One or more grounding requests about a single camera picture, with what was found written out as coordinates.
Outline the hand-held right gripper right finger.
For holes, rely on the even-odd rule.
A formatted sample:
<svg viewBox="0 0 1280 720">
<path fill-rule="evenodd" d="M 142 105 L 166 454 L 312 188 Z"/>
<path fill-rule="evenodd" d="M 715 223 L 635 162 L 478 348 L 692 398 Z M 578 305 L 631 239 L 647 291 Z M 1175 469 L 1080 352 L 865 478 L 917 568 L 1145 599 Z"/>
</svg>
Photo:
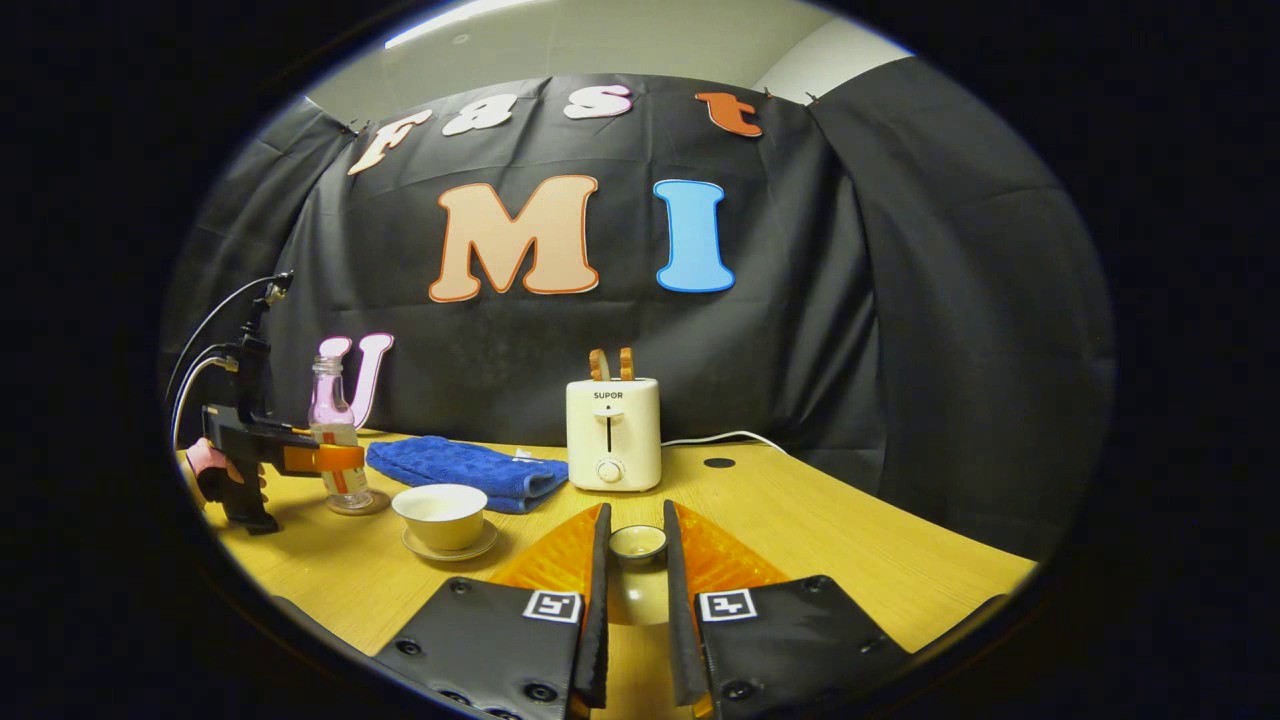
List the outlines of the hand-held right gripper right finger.
<svg viewBox="0 0 1280 720">
<path fill-rule="evenodd" d="M 847 716 L 909 653 L 832 578 L 792 578 L 666 501 L 675 702 L 698 716 Z"/>
</svg>

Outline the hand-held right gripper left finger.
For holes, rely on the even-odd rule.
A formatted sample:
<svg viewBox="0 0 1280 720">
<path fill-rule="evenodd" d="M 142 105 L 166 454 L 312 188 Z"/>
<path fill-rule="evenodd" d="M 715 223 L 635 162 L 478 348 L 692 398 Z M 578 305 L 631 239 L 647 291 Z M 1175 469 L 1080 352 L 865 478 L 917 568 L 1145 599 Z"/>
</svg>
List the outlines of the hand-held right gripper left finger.
<svg viewBox="0 0 1280 720">
<path fill-rule="evenodd" d="M 452 577 L 378 652 L 420 691 L 502 719 L 605 706 L 611 506 L 573 515 L 490 580 Z"/>
</svg>

